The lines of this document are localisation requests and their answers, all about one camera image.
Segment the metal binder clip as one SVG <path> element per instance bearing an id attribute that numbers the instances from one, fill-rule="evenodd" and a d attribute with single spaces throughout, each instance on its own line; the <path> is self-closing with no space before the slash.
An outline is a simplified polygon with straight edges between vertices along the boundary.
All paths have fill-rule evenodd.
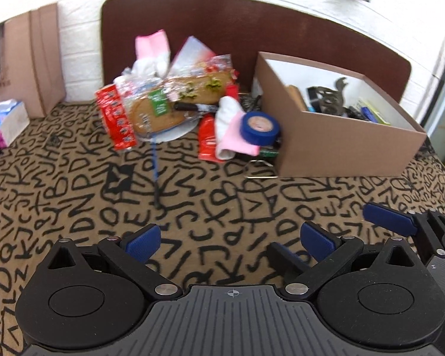
<path id="1" fill-rule="evenodd" d="M 246 179 L 276 179 L 278 177 L 274 165 L 264 160 L 251 160 L 244 166 Z"/>

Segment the yellow-green medicine box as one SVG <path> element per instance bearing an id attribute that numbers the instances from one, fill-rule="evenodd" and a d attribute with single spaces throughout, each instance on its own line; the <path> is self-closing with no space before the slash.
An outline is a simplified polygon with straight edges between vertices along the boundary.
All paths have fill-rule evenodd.
<path id="1" fill-rule="evenodd" d="M 378 124 L 381 124 L 381 125 L 390 125 L 391 124 L 381 115 L 381 113 L 372 104 L 370 104 L 367 101 L 364 101 L 363 99 L 359 99 L 357 102 L 357 108 L 358 108 L 359 112 L 361 112 L 360 108 L 363 106 L 368 107 L 375 114 L 375 116 L 379 122 Z"/>

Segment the blue cigarette box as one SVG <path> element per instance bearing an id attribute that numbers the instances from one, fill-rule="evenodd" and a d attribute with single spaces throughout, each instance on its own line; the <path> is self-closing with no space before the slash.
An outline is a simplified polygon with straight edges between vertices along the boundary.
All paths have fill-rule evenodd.
<path id="1" fill-rule="evenodd" d="M 366 118 L 366 120 L 378 124 L 378 120 L 375 116 L 375 114 L 366 106 L 363 106 L 360 108 L 361 114 L 363 115 L 364 118 Z"/>

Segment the letter-pattern brown blanket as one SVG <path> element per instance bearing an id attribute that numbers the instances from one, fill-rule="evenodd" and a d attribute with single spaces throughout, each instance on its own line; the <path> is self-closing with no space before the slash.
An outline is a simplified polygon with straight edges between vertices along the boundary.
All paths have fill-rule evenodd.
<path id="1" fill-rule="evenodd" d="M 23 350 L 17 298 L 61 238 L 95 244 L 154 222 L 162 245 L 151 265 L 168 279 L 263 284 L 276 282 L 265 247 L 277 241 L 303 255 L 306 221 L 373 244 L 389 233 L 364 221 L 369 201 L 445 213 L 445 166 L 434 153 L 392 178 L 246 179 L 244 166 L 201 161 L 195 133 L 117 152 L 93 104 L 33 120 L 0 155 L 0 355 Z"/>

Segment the pink cardboard storage box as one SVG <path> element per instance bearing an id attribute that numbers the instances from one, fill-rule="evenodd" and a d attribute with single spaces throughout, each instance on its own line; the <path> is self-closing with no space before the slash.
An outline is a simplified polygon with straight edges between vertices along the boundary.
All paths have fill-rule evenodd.
<path id="1" fill-rule="evenodd" d="M 346 103 L 367 104 L 383 123 L 303 110 L 288 91 L 292 85 L 307 96 L 310 87 L 333 88 L 339 78 L 347 82 Z M 397 176 L 426 139 L 394 99 L 363 74 L 345 68 L 260 52 L 252 88 L 262 96 L 262 110 L 280 125 L 275 166 L 281 177 Z"/>

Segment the blue tape roll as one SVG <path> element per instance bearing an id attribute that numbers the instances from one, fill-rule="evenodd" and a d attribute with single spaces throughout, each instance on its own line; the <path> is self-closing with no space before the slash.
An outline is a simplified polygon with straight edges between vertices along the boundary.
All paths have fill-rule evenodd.
<path id="1" fill-rule="evenodd" d="M 239 132 L 247 143 L 268 146 L 279 136 L 280 125 L 275 118 L 264 112 L 251 111 L 243 115 Z"/>

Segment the pink white sock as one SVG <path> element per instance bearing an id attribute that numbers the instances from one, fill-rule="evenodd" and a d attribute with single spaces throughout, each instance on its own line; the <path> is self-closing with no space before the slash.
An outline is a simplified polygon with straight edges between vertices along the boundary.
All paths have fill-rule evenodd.
<path id="1" fill-rule="evenodd" d="M 169 70 L 169 41 L 164 30 L 135 38 L 136 61 L 132 73 L 138 76 L 165 78 Z"/>
<path id="2" fill-rule="evenodd" d="M 217 159 L 227 161 L 233 159 L 236 153 L 253 157 L 259 154 L 259 146 L 246 142 L 241 136 L 240 126 L 244 115 L 242 106 L 233 97 L 220 99 L 214 121 Z"/>

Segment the red snack packet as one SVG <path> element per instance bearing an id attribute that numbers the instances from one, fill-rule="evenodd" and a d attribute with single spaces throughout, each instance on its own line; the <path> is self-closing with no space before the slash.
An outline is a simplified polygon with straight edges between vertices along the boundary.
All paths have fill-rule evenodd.
<path id="1" fill-rule="evenodd" d="M 96 92 L 96 102 L 102 115 L 104 128 L 116 150 L 128 150 L 137 146 L 132 123 L 123 106 L 115 85 L 107 85 Z"/>

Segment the black marker pen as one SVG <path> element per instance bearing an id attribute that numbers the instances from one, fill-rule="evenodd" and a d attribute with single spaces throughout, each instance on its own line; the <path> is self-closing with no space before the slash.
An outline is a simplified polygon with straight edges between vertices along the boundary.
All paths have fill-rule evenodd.
<path id="1" fill-rule="evenodd" d="M 175 111 L 188 111 L 188 112 L 218 112 L 218 105 L 214 104 L 191 104 L 185 102 L 176 102 L 174 104 Z"/>

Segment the blue tissue pack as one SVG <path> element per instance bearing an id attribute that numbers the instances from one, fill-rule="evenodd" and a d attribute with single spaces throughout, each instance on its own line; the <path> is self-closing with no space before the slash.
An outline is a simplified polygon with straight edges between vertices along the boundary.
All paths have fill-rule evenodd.
<path id="1" fill-rule="evenodd" d="M 0 150 L 8 148 L 26 129 L 30 120 L 21 101 L 0 102 Z"/>

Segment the dark wooden headboard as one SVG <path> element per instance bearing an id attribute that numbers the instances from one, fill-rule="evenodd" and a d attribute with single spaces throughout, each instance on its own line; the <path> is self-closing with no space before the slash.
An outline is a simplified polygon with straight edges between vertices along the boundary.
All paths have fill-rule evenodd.
<path id="1" fill-rule="evenodd" d="M 364 74 L 400 101 L 411 64 L 392 49 L 329 19 L 255 0 L 106 0 L 101 9 L 104 83 L 136 56 L 135 39 L 165 31 L 177 53 L 190 36 L 231 55 L 239 82 L 252 83 L 259 52 L 291 55 Z"/>

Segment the pink paper shopping bag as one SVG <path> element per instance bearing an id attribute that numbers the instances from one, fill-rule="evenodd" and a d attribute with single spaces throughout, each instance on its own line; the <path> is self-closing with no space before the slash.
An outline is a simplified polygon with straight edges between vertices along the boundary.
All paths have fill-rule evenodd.
<path id="1" fill-rule="evenodd" d="M 29 117 L 43 118 L 65 97 L 58 5 L 0 23 L 0 101 L 20 101 Z"/>

